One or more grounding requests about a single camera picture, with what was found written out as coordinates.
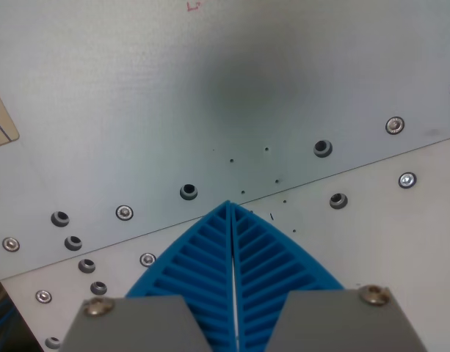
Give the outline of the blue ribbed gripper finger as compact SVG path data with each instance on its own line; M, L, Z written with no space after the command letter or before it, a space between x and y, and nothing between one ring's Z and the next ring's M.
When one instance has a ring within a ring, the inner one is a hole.
M382 285L345 288L254 213L231 206L240 351L415 351L416 332Z
M231 204L192 225L123 298L84 301L63 351L234 351Z

